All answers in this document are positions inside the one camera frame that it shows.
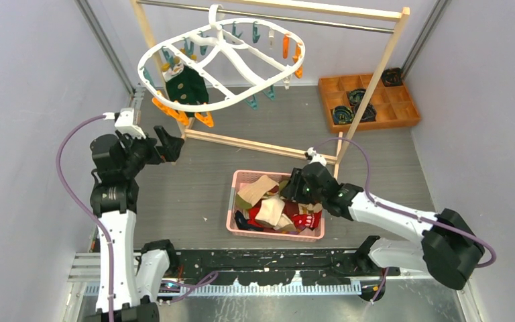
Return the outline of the beige brown block sock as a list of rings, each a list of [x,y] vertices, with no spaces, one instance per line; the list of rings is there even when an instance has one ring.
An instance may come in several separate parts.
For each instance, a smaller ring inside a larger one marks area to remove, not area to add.
[[[260,225],[275,231],[296,233],[297,228],[293,221],[284,212],[285,202],[277,196],[261,200],[260,209],[255,221]]]

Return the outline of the navy santa sock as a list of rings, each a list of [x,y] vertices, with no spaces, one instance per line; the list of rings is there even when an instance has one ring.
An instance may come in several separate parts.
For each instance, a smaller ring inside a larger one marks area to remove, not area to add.
[[[240,230],[259,232],[262,232],[264,230],[263,227],[250,224],[241,211],[235,212],[235,222],[238,229]]]

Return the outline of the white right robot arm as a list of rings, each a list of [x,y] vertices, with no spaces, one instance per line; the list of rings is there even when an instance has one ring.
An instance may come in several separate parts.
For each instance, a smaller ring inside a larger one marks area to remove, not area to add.
[[[338,182],[319,162],[294,168],[280,192],[291,201],[321,205],[332,216],[400,236],[400,241],[369,236],[362,243],[355,260],[364,275],[380,268],[407,268],[427,272],[442,285],[461,290],[485,254],[485,246],[458,212],[419,211],[378,199],[360,186]]]

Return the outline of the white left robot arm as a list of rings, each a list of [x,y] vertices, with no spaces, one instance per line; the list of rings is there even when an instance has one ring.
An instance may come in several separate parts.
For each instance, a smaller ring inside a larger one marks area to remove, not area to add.
[[[90,197],[100,241],[100,288],[95,313],[85,321],[159,321],[156,305],[162,278],[178,271],[172,242],[146,243],[136,258],[133,235],[137,221],[137,174],[146,165],[175,162],[184,140],[161,125],[156,138],[133,138],[117,131],[90,144],[95,180]]]

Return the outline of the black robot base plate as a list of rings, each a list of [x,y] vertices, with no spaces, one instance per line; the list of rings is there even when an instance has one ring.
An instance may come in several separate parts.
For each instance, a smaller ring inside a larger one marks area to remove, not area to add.
[[[213,286],[287,285],[300,278],[306,286],[344,285],[350,278],[379,279],[384,270],[356,263],[355,249],[215,249],[178,250],[166,278],[194,284],[211,272]]]

